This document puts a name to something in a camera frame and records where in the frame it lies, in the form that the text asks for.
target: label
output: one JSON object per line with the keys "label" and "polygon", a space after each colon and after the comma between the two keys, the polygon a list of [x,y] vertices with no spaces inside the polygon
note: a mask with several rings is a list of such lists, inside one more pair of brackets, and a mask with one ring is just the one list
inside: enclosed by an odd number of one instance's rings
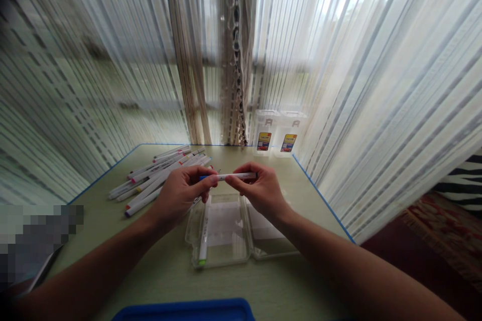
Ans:
{"label": "label", "polygon": [[285,135],[285,140],[283,141],[283,145],[281,146],[281,151],[290,153],[293,150],[293,145],[295,144],[296,137],[296,134]]}
{"label": "label", "polygon": [[270,148],[271,133],[260,133],[258,139],[258,150],[268,150]]}

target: striped curtain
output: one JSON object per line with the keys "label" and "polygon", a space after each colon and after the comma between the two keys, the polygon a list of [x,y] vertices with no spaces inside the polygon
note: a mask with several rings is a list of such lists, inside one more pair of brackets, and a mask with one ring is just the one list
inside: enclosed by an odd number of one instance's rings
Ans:
{"label": "striped curtain", "polygon": [[59,204],[139,143],[295,156],[363,242],[482,146],[481,0],[4,0],[2,197]]}

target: left hand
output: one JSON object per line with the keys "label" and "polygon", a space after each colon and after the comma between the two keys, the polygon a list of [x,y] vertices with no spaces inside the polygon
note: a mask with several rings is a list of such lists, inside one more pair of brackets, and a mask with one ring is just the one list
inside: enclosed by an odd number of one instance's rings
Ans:
{"label": "left hand", "polygon": [[154,204],[141,219],[155,227],[169,232],[184,217],[196,197],[201,196],[206,203],[209,189],[217,187],[217,177],[207,177],[199,181],[200,176],[216,175],[211,168],[202,166],[181,167],[169,174]]}

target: hand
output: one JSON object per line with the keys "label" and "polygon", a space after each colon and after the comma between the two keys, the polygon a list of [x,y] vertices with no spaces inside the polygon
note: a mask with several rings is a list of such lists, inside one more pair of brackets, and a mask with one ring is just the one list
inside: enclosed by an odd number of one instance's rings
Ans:
{"label": "hand", "polygon": [[207,177],[202,181],[199,181],[199,177],[216,174],[215,170],[202,166],[173,170],[154,204],[142,217],[145,218],[142,222],[148,222],[154,227],[161,227],[164,232],[169,232],[184,217],[195,198],[201,196],[202,201],[206,203],[209,189],[217,187],[217,177]]}
{"label": "hand", "polygon": [[253,180],[243,181],[233,176],[226,177],[225,180],[242,196],[246,196],[259,213],[272,221],[291,210],[281,194],[280,184],[273,168],[249,162],[233,173],[246,172],[257,172],[258,178],[254,182]]}

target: pixelated area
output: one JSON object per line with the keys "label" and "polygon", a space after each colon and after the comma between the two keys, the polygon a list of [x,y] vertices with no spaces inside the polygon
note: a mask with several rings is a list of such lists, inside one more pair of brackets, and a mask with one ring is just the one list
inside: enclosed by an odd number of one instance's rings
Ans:
{"label": "pixelated area", "polygon": [[0,292],[34,277],[83,224],[81,205],[0,206]]}

